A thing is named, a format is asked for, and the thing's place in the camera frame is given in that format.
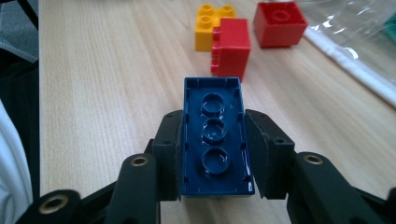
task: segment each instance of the table surface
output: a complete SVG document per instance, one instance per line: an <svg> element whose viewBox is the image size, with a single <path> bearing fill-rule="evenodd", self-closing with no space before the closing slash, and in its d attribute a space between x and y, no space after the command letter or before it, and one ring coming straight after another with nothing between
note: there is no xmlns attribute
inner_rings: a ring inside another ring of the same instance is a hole
<svg viewBox="0 0 396 224"><path fill-rule="evenodd" d="M184 77L210 77L194 51L200 1L40 2L41 194L85 197L115 181L168 112L183 107ZM212 1L215 7L223 1ZM256 1L229 1L247 18L245 108L268 114L295 150L329 158L355 187L386 198L396 186L396 113L306 39L260 49ZM162 203L163 223L287 223L285 201L184 199Z"/></svg>

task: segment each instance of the white fabric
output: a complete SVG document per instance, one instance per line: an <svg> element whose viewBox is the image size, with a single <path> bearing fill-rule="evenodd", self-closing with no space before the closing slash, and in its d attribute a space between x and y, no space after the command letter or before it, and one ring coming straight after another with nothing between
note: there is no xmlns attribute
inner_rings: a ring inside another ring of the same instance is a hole
<svg viewBox="0 0 396 224"><path fill-rule="evenodd" d="M0 224L13 224L33 201L21 139L0 100Z"/></svg>

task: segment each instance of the lego stud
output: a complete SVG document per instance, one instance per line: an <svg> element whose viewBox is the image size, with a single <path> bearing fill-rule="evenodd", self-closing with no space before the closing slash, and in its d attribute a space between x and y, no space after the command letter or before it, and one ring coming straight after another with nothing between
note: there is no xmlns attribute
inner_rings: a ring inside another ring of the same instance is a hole
<svg viewBox="0 0 396 224"><path fill-rule="evenodd" d="M204 29L212 27L212 19L209 16L202 16L199 19L199 26Z"/></svg>
<svg viewBox="0 0 396 224"><path fill-rule="evenodd" d="M235 17L234 10L233 10L233 6L230 6L230 5L224 5L224 6L222 6L221 11L220 11L220 14L221 14L221 17L222 17L222 18L227 18L227 17L232 18L232 17Z"/></svg>
<svg viewBox="0 0 396 224"><path fill-rule="evenodd" d="M202 137L207 144L213 146L222 143L226 134L227 129L221 119L208 119L204 123Z"/></svg>
<svg viewBox="0 0 396 224"><path fill-rule="evenodd" d="M274 21L288 21L290 19L289 12L285 10L277 10L271 15Z"/></svg>
<svg viewBox="0 0 396 224"><path fill-rule="evenodd" d="M213 6L208 3L203 4L198 10L198 14L201 16L204 16L204 15L212 16L213 13L214 13Z"/></svg>
<svg viewBox="0 0 396 224"><path fill-rule="evenodd" d="M210 148L202 156L202 165L209 175L222 175L230 166L227 152L220 147Z"/></svg>
<svg viewBox="0 0 396 224"><path fill-rule="evenodd" d="M224 111L223 98L217 93L209 93L202 99L202 113L209 117L219 117Z"/></svg>

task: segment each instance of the yellow block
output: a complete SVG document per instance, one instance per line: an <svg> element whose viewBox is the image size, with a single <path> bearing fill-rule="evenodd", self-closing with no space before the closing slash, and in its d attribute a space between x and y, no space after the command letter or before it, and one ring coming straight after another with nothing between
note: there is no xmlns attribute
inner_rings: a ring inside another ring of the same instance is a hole
<svg viewBox="0 0 396 224"><path fill-rule="evenodd" d="M206 3L198 8L195 23L195 50L212 50L213 27L220 26L221 18L235 18L236 10L231 5L224 5L220 8L213 8Z"/></svg>

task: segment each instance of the black cloth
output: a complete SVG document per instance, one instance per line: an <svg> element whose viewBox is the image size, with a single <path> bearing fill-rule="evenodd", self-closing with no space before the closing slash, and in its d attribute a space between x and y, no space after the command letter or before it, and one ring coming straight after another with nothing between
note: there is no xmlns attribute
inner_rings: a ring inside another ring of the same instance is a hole
<svg viewBox="0 0 396 224"><path fill-rule="evenodd" d="M0 99L20 135L36 200L40 194L38 62L9 61L12 65L3 60L0 64Z"/></svg>

